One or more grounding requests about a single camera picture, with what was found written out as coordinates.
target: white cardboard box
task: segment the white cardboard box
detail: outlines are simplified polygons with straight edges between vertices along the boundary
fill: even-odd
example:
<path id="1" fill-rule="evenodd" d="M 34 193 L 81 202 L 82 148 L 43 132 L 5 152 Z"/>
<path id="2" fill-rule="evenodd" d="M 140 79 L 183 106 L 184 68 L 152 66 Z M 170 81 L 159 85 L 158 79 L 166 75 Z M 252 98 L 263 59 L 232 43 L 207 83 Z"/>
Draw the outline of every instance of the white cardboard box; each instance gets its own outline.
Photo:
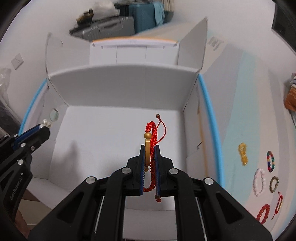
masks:
<path id="1" fill-rule="evenodd" d="M 223 167 L 213 131 L 215 119 L 203 80 L 197 78 L 203 66 L 207 19 L 145 34 L 169 40 L 129 37 L 90 44 L 49 34 L 48 79 L 20 130 L 49 119 L 52 109 L 59 113 L 49 140 L 33 154 L 28 186 L 48 207 L 54 208 L 88 176 L 110 176 L 137 156 L 146 124 L 157 121 L 156 113 L 167 126 L 159 143 L 162 156 L 194 178 L 210 176 L 223 184 L 217 171 Z M 206 122 L 202 130 L 201 115 Z M 202 144 L 200 133 L 206 136 Z M 146 175 L 145 186 L 149 180 Z M 157 203 L 154 195 L 152 191 L 126 198 L 124 238 L 176 239 L 174 199 Z"/>

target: suitcase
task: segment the suitcase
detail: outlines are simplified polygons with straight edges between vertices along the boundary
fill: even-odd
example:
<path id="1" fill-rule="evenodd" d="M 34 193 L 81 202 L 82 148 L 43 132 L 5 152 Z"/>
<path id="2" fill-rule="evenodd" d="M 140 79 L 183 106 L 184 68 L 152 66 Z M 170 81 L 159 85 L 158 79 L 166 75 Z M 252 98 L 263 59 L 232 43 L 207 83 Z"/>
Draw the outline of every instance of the suitcase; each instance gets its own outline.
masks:
<path id="1" fill-rule="evenodd" d="M 130 4 L 128 11 L 135 22 L 135 33 L 156 27 L 155 11 L 152 3 Z"/>
<path id="2" fill-rule="evenodd" d="M 93 41 L 96 39 L 124 37 L 135 34 L 133 17 L 112 17 L 90 24 L 84 29 L 70 30 L 70 35 Z"/>
<path id="3" fill-rule="evenodd" d="M 115 4 L 120 10 L 120 15 L 132 16 L 135 22 L 135 33 L 154 28 L 155 11 L 154 5 L 147 2 L 133 2 L 127 4 Z"/>

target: red string bracelet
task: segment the red string bracelet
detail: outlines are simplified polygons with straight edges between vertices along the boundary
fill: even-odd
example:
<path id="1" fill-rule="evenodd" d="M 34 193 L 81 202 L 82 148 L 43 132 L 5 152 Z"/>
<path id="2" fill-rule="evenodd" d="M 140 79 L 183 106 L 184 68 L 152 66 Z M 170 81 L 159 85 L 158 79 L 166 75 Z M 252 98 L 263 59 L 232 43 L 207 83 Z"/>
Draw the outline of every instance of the red string bracelet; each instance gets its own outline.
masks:
<path id="1" fill-rule="evenodd" d="M 279 193 L 279 200 L 278 200 L 278 204 L 276 205 L 276 210 L 274 212 L 274 216 L 279 213 L 279 209 L 281 208 L 281 204 L 283 203 L 283 195 L 280 192 L 278 192 L 278 193 Z"/>
<path id="2" fill-rule="evenodd" d="M 157 143 L 159 143 L 166 135 L 166 126 L 164 124 L 164 122 L 160 119 L 160 115 L 156 114 L 156 118 L 159 120 L 158 125 L 156 126 L 154 121 L 151 121 L 149 123 L 147 123 L 146 125 L 146 132 L 150 132 L 152 130 L 152 138 L 150 140 L 150 173 L 151 173 L 151 183 L 150 186 L 148 188 L 144 188 L 143 191 L 144 192 L 150 192 L 155 188 L 155 168 L 154 168 L 154 164 L 155 164 L 155 158 L 154 158 L 154 147 Z M 163 137 L 157 141 L 157 128 L 159 127 L 160 123 L 163 124 L 164 128 L 165 128 L 165 133 L 163 135 Z M 155 195 L 155 199 L 157 202 L 161 202 L 161 199 L 159 196 Z"/>

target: white wall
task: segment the white wall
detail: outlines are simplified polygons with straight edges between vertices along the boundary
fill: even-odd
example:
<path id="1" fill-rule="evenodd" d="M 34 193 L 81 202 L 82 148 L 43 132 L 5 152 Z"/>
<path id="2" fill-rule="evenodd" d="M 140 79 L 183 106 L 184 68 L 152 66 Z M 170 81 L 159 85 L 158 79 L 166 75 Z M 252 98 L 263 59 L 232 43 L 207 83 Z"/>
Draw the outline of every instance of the white wall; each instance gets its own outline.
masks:
<path id="1" fill-rule="evenodd" d="M 24 63 L 11 74 L 9 103 L 23 118 L 40 83 L 46 77 L 45 41 L 49 31 L 68 33 L 75 19 L 95 0 L 32 0 L 17 15 L 0 42 L 0 66 L 20 53 Z M 296 57 L 271 31 L 272 0 L 175 0 L 174 21 L 200 21 L 209 17 L 209 28 L 257 54 L 282 81 L 296 69 Z"/>
<path id="2" fill-rule="evenodd" d="M 31 0 L 16 16 L 0 42 L 0 66 L 12 69 L 9 105 L 23 118 L 36 90 L 46 78 L 47 33 L 68 34 L 76 18 L 95 0 Z M 24 63 L 14 70 L 10 61 L 20 53 Z"/>
<path id="3" fill-rule="evenodd" d="M 237 46 L 256 54 L 281 81 L 296 72 L 296 56 L 271 30 L 272 0 L 175 0 L 174 21 L 200 21 Z"/>

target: wall outlet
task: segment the wall outlet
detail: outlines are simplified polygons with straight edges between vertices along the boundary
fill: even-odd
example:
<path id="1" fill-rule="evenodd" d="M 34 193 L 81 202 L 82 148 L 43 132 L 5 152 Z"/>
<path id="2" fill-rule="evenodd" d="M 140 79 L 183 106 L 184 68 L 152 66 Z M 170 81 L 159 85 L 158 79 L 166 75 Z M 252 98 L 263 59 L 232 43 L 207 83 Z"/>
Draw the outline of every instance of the wall outlet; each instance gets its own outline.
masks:
<path id="1" fill-rule="evenodd" d="M 11 61 L 12 65 L 15 69 L 17 69 L 23 62 L 24 61 L 23 61 L 22 57 L 20 56 L 20 53 L 18 53 L 17 56 L 15 56 L 15 58 Z"/>

